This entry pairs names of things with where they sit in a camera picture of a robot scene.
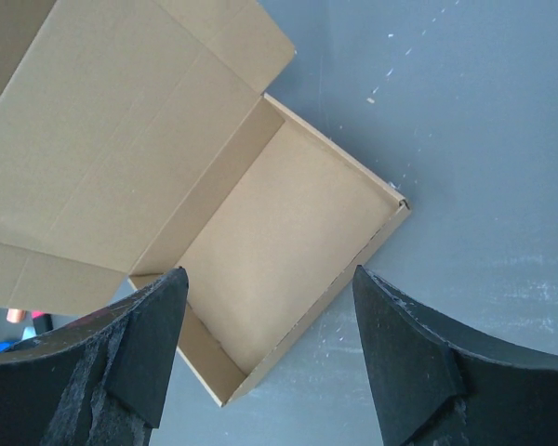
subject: box lid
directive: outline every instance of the box lid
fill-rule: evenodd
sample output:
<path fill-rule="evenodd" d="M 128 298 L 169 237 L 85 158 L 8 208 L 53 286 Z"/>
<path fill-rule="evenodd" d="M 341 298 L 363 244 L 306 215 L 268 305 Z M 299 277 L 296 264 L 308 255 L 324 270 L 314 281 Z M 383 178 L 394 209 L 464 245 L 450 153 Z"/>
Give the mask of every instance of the box lid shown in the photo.
<path fill-rule="evenodd" d="M 1 21 L 31 24 L 0 32 L 16 56 L 0 69 L 0 306 L 90 311 L 293 47 L 254 0 L 2 3 Z"/>

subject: open cardboard box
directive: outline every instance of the open cardboard box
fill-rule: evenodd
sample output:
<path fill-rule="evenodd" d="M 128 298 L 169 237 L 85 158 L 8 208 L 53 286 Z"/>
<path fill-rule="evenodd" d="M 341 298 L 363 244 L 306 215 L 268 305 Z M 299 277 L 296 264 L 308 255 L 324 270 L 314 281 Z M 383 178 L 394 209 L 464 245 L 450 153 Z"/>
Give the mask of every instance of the open cardboard box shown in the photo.
<path fill-rule="evenodd" d="M 82 314 L 126 275 L 140 287 L 182 265 L 179 351 L 223 405 L 405 199 L 261 96 L 293 47 L 255 1 L 52 3 L 0 2 L 2 50 L 19 57 L 0 66 L 0 306 Z"/>

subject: gray tabletop surface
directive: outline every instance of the gray tabletop surface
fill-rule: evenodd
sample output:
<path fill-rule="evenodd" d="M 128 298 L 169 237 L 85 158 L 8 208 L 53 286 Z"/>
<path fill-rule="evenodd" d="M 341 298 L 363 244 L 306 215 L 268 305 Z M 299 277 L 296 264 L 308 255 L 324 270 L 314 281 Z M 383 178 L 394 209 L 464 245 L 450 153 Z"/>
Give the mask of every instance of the gray tabletop surface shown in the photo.
<path fill-rule="evenodd" d="M 367 266 L 558 354 L 558 0 L 261 3 L 297 48 L 270 93 L 413 205 Z M 380 445 L 351 287 L 226 408 L 177 358 L 151 444 Z"/>

